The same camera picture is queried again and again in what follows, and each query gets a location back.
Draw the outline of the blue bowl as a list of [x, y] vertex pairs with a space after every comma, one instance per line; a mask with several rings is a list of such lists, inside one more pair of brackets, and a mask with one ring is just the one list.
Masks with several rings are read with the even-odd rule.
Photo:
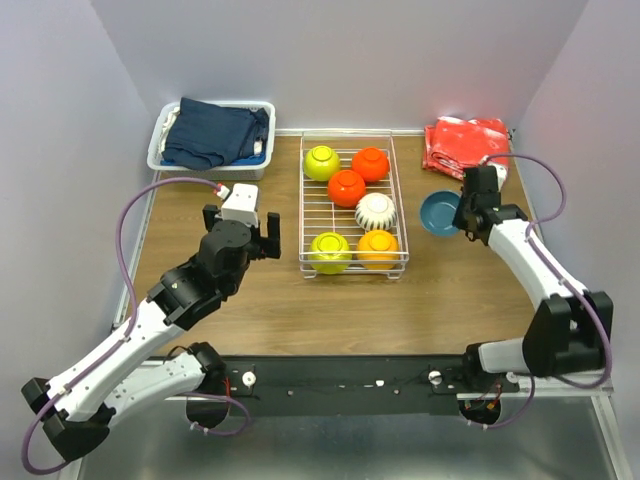
[[423, 228], [438, 237], [451, 237], [459, 232], [454, 225], [454, 216], [460, 195], [451, 190], [437, 190], [429, 194], [419, 210]]

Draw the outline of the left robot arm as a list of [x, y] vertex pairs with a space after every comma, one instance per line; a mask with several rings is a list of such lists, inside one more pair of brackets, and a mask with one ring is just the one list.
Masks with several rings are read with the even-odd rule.
[[203, 210], [206, 234], [198, 252], [167, 271], [129, 319], [94, 350], [50, 379], [33, 378], [21, 389], [36, 415], [29, 434], [42, 428], [53, 448], [71, 463], [96, 449], [128, 415], [180, 394], [233, 404], [226, 365], [206, 342], [146, 372], [151, 353], [181, 336], [237, 293], [251, 261], [281, 255], [280, 216], [259, 225]]

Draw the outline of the lime green bowl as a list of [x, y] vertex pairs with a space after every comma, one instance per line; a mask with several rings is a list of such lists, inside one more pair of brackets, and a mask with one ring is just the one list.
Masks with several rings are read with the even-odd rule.
[[340, 169], [340, 158], [329, 146], [318, 145], [305, 154], [303, 172], [313, 181], [328, 182]]
[[310, 266], [321, 274], [340, 274], [349, 267], [352, 260], [346, 238], [336, 232], [317, 235], [311, 242], [310, 251]]

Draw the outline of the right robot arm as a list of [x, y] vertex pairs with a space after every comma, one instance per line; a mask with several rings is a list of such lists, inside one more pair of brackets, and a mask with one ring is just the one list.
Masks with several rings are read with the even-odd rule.
[[523, 337], [467, 347], [459, 370], [462, 384], [480, 392], [507, 372], [570, 384], [571, 375], [589, 371], [602, 373], [590, 387], [605, 383], [612, 367], [612, 299], [570, 275], [524, 211], [502, 202], [495, 167], [465, 169], [453, 224], [504, 261], [535, 309]]

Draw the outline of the white black striped bowl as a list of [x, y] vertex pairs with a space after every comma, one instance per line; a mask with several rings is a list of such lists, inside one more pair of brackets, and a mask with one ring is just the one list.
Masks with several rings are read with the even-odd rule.
[[363, 196], [357, 203], [355, 220], [365, 231], [387, 231], [396, 224], [397, 210], [389, 196], [370, 193]]

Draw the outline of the lime green bowl front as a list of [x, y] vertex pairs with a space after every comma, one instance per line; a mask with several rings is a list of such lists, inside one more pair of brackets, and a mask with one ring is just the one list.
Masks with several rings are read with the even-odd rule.
[[310, 251], [310, 266], [321, 274], [340, 274], [349, 267], [352, 260], [346, 238], [336, 232], [317, 235], [311, 242]]

